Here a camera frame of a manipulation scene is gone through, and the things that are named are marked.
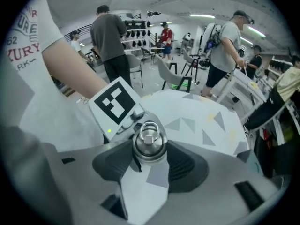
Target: black shoe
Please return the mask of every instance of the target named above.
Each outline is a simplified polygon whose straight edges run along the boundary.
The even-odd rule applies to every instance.
[[[239,101],[239,99],[237,97],[234,97],[232,100],[234,103],[237,103]]]

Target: triangle pattern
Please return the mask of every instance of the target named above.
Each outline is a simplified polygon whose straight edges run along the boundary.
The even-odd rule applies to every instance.
[[[190,94],[190,93],[187,94],[186,96],[184,96],[184,98],[194,100],[193,94]]]
[[[195,133],[195,120],[189,118],[182,118],[186,125]]]
[[[204,145],[215,146],[215,143],[211,140],[211,138],[207,135],[207,133],[202,130],[202,143]]]
[[[218,112],[217,115],[214,117],[214,120],[217,124],[225,131],[224,121],[221,112]]]
[[[169,124],[165,125],[164,127],[179,132],[179,129],[180,129],[180,118],[174,120],[173,122],[170,122]]]
[[[239,145],[237,146],[237,148],[234,152],[234,155],[237,155],[240,152],[244,152],[244,151],[247,151],[247,150],[248,150],[247,143],[246,142],[239,142]]]

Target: white t-shirt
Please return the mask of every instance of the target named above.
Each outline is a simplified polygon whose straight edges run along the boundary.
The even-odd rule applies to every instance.
[[[71,46],[72,46],[72,48],[73,48],[76,52],[81,51],[81,47],[80,47],[80,45],[79,45],[79,43],[78,43],[77,41],[72,40],[72,41],[71,41]]]
[[[31,0],[8,35],[5,49],[11,64],[35,93],[19,127],[58,151],[102,145],[103,134],[93,117],[56,88],[43,61],[42,51],[59,39],[64,37],[46,0]]]

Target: person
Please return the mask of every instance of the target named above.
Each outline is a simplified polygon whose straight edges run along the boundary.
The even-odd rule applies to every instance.
[[[244,125],[245,132],[260,127],[272,118],[287,100],[300,91],[300,56],[292,56],[292,64],[275,82],[267,101],[258,107]]]
[[[161,41],[164,44],[163,49],[163,58],[165,56],[168,56],[168,60],[171,60],[171,51],[172,51],[172,38],[173,38],[173,32],[170,28],[168,28],[167,22],[163,22],[161,25],[164,29],[161,32]]]
[[[81,47],[80,47],[80,44],[78,42],[78,39],[79,39],[79,34],[80,34],[80,30],[76,30],[76,31],[72,31],[70,32],[69,36],[70,36],[70,39],[71,39],[71,47],[76,51],[78,52],[78,54],[83,58],[83,60],[89,65],[89,67],[91,69],[95,71],[95,69],[92,67],[91,65],[91,60],[90,58],[88,58],[87,56],[84,55],[84,53],[81,51]]]
[[[97,8],[97,19],[93,22],[90,35],[96,53],[104,63],[110,82],[122,77],[130,86],[130,68],[120,36],[127,34],[127,27],[121,18],[109,14],[109,7]]]
[[[9,69],[10,74],[15,74],[33,91],[16,124],[20,129],[55,145],[57,151],[103,144],[104,137],[96,121],[62,95],[50,74],[86,98],[92,98],[107,83],[66,42],[46,0],[30,0],[24,7],[7,35],[4,51],[8,64],[2,64],[2,69]],[[7,83],[7,87],[16,86],[16,80]],[[16,89],[25,90],[23,86]],[[8,109],[12,100],[5,99]]]
[[[188,50],[188,44],[190,40],[191,40],[191,34],[188,32],[182,38],[179,56],[183,54],[183,49],[185,49],[186,51]]]
[[[245,24],[254,23],[245,12],[236,11],[233,18],[227,21],[220,30],[220,44],[212,49],[210,57],[210,69],[207,82],[202,90],[202,96],[212,96],[211,89],[227,73],[234,70],[235,65],[246,67],[246,63],[240,58],[238,50],[241,46],[240,31]]]
[[[254,51],[254,57],[251,59],[251,61],[249,63],[247,63],[247,68],[246,68],[246,71],[247,71],[247,76],[251,79],[254,78],[254,74],[256,72],[256,70],[262,65],[262,57],[261,57],[261,52],[262,52],[262,49],[259,45],[255,45],[253,47],[253,51]],[[237,97],[234,97],[232,98],[232,100],[237,103],[239,101],[239,99]]]

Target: backpack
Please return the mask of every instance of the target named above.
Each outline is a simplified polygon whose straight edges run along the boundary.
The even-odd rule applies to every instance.
[[[214,24],[211,32],[210,32],[210,36],[209,39],[206,43],[204,52],[207,53],[208,50],[213,49],[215,47],[217,47],[220,43],[221,43],[221,37],[220,34],[223,31],[223,27],[221,27],[221,29],[217,30],[216,28],[216,24]]]

